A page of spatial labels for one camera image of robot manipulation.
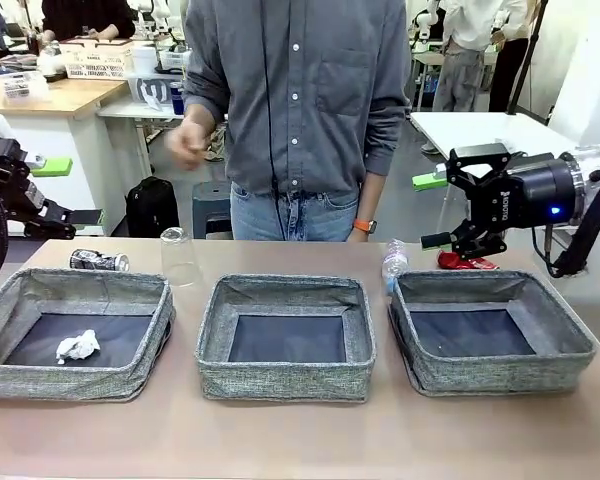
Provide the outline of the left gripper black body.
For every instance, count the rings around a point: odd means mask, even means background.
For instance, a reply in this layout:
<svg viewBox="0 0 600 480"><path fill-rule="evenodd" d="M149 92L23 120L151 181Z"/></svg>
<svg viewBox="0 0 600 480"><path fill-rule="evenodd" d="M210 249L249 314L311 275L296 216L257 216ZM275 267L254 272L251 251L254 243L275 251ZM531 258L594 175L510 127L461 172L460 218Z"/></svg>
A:
<svg viewBox="0 0 600 480"><path fill-rule="evenodd" d="M26 152L18 141L0 138L0 199L14 215L30 212L30 201L26 197L30 169L24 162L25 157Z"/></svg>

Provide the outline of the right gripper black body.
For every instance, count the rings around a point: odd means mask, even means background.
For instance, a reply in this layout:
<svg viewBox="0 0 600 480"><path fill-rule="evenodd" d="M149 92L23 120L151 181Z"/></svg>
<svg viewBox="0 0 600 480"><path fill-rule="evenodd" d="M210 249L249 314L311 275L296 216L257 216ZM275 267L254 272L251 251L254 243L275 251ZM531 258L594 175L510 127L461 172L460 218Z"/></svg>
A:
<svg viewBox="0 0 600 480"><path fill-rule="evenodd" d="M469 220L492 232L565 224L577 210L575 161L562 155L532 162L512 154L506 171L483 188L465 193Z"/></svg>

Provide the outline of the person's right hand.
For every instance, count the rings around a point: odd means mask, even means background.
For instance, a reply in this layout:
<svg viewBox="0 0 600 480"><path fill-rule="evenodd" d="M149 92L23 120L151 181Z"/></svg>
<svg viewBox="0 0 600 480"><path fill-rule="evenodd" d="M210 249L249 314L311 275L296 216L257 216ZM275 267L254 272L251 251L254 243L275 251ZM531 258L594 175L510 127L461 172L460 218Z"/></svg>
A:
<svg viewBox="0 0 600 480"><path fill-rule="evenodd" d="M180 168L193 171L206 161L214 127L186 117L168 133L166 145Z"/></svg>

